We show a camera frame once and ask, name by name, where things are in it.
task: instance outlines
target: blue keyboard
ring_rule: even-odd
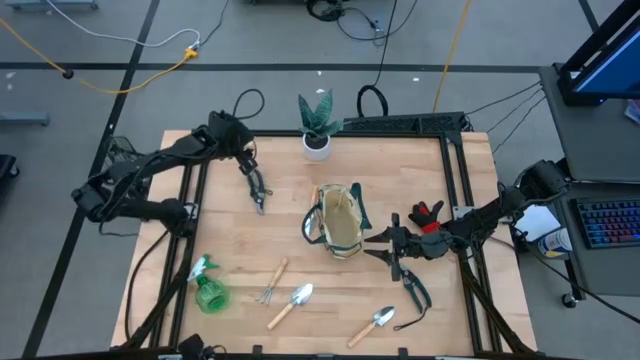
[[[574,199],[571,205],[588,248],[640,246],[640,199]]]

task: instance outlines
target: green spray bottle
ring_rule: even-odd
[[[205,254],[198,259],[187,281],[194,280],[198,284],[196,302],[200,310],[205,314],[213,314],[224,309],[229,304],[229,289],[219,280],[212,280],[204,274],[205,269],[219,268],[218,265],[209,262],[209,255]]]

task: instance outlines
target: potted plant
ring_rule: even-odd
[[[315,111],[312,111],[301,95],[298,95],[300,116],[302,116],[302,145],[304,152],[310,160],[323,161],[329,157],[331,136],[342,130],[342,120],[329,123],[331,109],[333,108],[333,92],[320,101]]]

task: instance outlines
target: bag handle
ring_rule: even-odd
[[[311,209],[309,209],[309,212],[307,212],[307,215],[304,216],[304,219],[302,220],[302,237],[304,237],[305,240],[307,240],[307,242],[311,245],[317,245],[317,244],[324,244],[327,242],[327,237],[322,234],[320,236],[318,236],[317,239],[315,240],[311,240],[309,238],[309,236],[307,235],[307,233],[304,231],[305,225],[307,224],[307,221],[311,220],[311,215],[313,215],[313,213],[316,210],[322,210],[322,203],[319,202],[315,205],[313,205],[313,207],[311,207]]]
[[[351,195],[358,200],[358,206],[360,206],[360,212],[362,213],[362,223],[360,224],[360,229],[370,230],[371,222],[369,221],[367,212],[364,209],[364,204],[362,203],[362,186],[360,185],[360,183],[353,183],[353,185],[351,185]]]

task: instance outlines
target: yellow cable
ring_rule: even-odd
[[[7,30],[9,30],[9,32],[16,37],[16,39],[18,39],[22,45],[26,46],[27,48],[29,48],[31,51],[33,51],[36,55],[38,55],[42,60],[44,60],[46,63],[48,63],[49,65],[51,65],[51,67],[53,67],[54,69],[60,71],[63,74],[66,74],[67,71],[65,69],[63,69],[60,65],[56,64],[55,62],[53,62],[52,60],[50,60],[48,57],[44,56],[40,51],[38,51],[36,48],[34,48],[31,44],[29,44],[28,41],[26,41],[25,39],[22,38],[22,36],[20,36],[20,34],[18,34],[4,19],[0,18],[0,25],[4,26],[5,28],[7,28]],[[177,64],[173,65],[172,67],[168,68],[167,70],[161,71],[155,75],[153,75],[152,77],[150,77],[149,79],[147,79],[146,81],[144,81],[142,84],[140,85],[136,85],[132,88],[126,89],[126,90],[109,90],[109,89],[102,89],[98,86],[93,85],[92,83],[88,82],[87,80],[83,79],[83,78],[76,78],[77,81],[79,81],[82,85],[105,93],[105,94],[127,94],[130,93],[132,91],[136,91],[139,89],[142,89],[143,87],[149,85],[150,82],[152,82],[153,80],[159,78],[162,75],[166,75],[170,72],[172,72],[173,70],[179,68],[180,66],[182,66],[182,64],[184,64],[185,62],[187,62],[190,59],[196,58],[198,57],[198,53],[190,48],[187,48],[185,50],[185,55],[182,58],[182,60],[180,60]]]
[[[456,31],[456,35],[453,37],[453,42],[451,43],[451,48],[449,49],[449,56],[447,57],[447,61],[444,63],[444,71],[442,72],[442,78],[440,78],[440,85],[438,86],[438,92],[436,93],[436,100],[433,103],[433,112],[438,110],[438,101],[440,100],[440,93],[442,92],[442,86],[444,85],[444,79],[447,77],[447,71],[449,70],[449,64],[451,63],[451,59],[453,59],[453,54],[456,51],[456,44],[458,43],[458,38],[460,37],[460,33],[462,32],[462,28],[464,27],[464,23],[467,21],[467,15],[469,14],[469,7],[471,6],[471,0],[467,0],[467,3],[464,6],[464,10],[462,11],[462,17],[460,18],[460,24],[458,24],[458,30]]]

